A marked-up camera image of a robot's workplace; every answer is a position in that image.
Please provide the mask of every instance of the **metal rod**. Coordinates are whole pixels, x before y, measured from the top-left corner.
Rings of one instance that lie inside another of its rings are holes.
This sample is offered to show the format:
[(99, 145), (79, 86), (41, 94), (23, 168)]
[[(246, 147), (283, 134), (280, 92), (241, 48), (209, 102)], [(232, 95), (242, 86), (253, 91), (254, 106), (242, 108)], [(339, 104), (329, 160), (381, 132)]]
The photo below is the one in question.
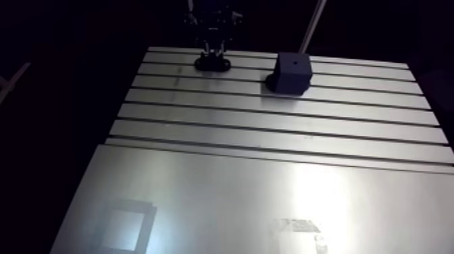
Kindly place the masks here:
[(306, 34), (303, 39), (303, 43), (301, 43), (301, 47), (299, 48), (300, 53), (306, 52), (307, 47), (309, 46), (309, 43), (311, 42), (313, 32), (316, 30), (318, 20), (320, 19), (320, 16), (322, 15), (323, 9), (325, 8), (326, 1), (327, 0), (318, 0), (316, 8), (313, 11), (311, 22), (309, 23), (309, 26), (307, 27)]

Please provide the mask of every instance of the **aluminum table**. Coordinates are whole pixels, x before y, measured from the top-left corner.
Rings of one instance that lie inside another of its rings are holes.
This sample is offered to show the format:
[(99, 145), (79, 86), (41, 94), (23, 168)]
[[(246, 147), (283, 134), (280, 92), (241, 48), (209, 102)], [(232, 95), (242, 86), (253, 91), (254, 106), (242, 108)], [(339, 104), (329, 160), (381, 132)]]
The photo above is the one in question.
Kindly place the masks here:
[(150, 47), (52, 253), (454, 253), (454, 154), (405, 64)]

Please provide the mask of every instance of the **black block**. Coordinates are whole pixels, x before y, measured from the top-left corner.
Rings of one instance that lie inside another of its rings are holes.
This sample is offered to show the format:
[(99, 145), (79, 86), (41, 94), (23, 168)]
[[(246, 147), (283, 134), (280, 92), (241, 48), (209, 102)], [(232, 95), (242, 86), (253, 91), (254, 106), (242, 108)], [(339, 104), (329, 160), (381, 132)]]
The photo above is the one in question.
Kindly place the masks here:
[(312, 78), (309, 55), (279, 53), (273, 74), (266, 78), (266, 86), (273, 93), (302, 95)]

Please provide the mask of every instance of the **metal plate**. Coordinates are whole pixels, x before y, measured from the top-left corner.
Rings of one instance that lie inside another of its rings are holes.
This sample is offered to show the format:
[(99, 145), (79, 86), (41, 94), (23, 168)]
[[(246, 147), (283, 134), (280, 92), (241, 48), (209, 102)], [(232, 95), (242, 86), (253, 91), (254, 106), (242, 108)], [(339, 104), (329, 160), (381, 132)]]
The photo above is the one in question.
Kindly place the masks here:
[(229, 126), (232, 128), (254, 128), (312, 135), (447, 144), (447, 140), (440, 128), (295, 117), (268, 113), (125, 103), (121, 107), (118, 117)]
[(281, 98), (130, 89), (126, 96), (126, 101), (219, 109), (241, 109), (271, 113), (293, 113), (302, 116), (322, 116), (325, 118), (357, 119), (429, 126), (438, 125), (434, 114), (430, 111), (300, 101)]
[(105, 144), (122, 147), (138, 147), (146, 149), (158, 149), (165, 151), (182, 151), (188, 153), (200, 153), (206, 155), (223, 155), (230, 157), (266, 159), (275, 161), (291, 161), (303, 163), (315, 163), (328, 166), (350, 166), (373, 170), (398, 170), (409, 172), (425, 172), (436, 174), (454, 175), (453, 166), (442, 166), (428, 163), (411, 163), (399, 161), (380, 161), (375, 159), (353, 159), (335, 156), (317, 156), (295, 153), (276, 153), (271, 151), (255, 151), (244, 149), (230, 149), (224, 147), (206, 147), (200, 145), (165, 143), (159, 141), (142, 141), (130, 138), (108, 138)]
[(343, 157), (454, 163), (451, 148), (304, 134), (116, 120), (111, 135), (241, 149), (266, 149)]
[[(158, 76), (177, 76), (190, 78), (211, 78), (222, 80), (243, 80), (263, 82), (272, 73), (269, 70), (254, 70), (232, 68), (228, 72), (198, 72), (193, 66), (176, 66), (169, 64), (142, 63), (138, 69), (139, 74)], [(313, 86), (327, 86), (334, 88), (348, 88), (369, 91), (384, 91), (391, 93), (422, 94), (418, 84), (399, 80), (380, 80), (374, 78), (360, 78), (347, 76), (332, 76), (314, 74), (311, 79)]]
[(451, 193), (446, 175), (100, 146), (51, 253), (98, 253), (104, 207), (127, 199), (156, 207), (139, 254), (451, 254)]
[[(193, 65), (198, 55), (177, 53), (146, 53), (143, 61), (161, 64)], [(232, 67), (273, 70), (275, 59), (251, 57), (228, 57)], [(409, 70), (390, 69), (376, 66), (352, 66), (339, 63), (311, 62), (312, 71), (317, 74), (336, 74), (348, 76), (364, 76), (397, 80), (415, 80)]]
[(358, 103), (367, 105), (383, 105), (430, 109), (426, 98), (418, 95), (400, 95), (370, 91), (354, 91), (339, 88), (313, 86), (303, 96), (290, 97), (271, 93), (264, 84), (232, 80), (212, 80), (200, 78), (176, 78), (163, 76), (136, 76), (132, 86), (143, 88), (162, 88), (179, 91), (203, 91), (230, 93), (240, 95), (257, 95), (265, 97), (287, 97), (315, 101), (336, 101), (341, 103)]
[[(164, 53), (190, 53), (199, 55), (201, 49), (182, 49), (182, 48), (169, 48), (169, 47), (149, 47), (148, 51), (153, 52), (164, 52)], [(262, 53), (262, 52), (251, 52), (251, 51), (227, 51), (225, 52), (227, 56), (239, 56), (239, 57), (260, 57), (268, 59), (276, 59), (278, 54), (276, 53)], [(401, 68), (408, 69), (407, 64), (405, 63), (391, 63), (387, 61), (370, 61), (370, 60), (360, 60), (360, 59), (347, 59), (347, 58), (337, 58), (337, 57), (317, 57), (310, 56), (311, 61), (320, 61), (326, 63), (340, 63), (340, 64), (352, 64), (352, 65), (363, 65), (363, 66), (380, 66), (387, 68)]]

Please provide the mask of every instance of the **black background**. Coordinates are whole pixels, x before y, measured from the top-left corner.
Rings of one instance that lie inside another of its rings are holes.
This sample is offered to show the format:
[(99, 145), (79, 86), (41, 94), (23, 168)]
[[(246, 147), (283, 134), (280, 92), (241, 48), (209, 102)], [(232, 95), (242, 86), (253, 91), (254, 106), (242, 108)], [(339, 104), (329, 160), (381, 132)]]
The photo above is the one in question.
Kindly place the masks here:
[[(244, 3), (234, 49), (297, 51), (315, 4)], [(186, 1), (1, 2), (0, 76), (32, 62), (0, 106), (3, 249), (50, 251), (147, 47), (192, 46), (185, 9)], [(309, 54), (409, 63), (452, 140), (451, 12), (441, 0), (328, 0)]]

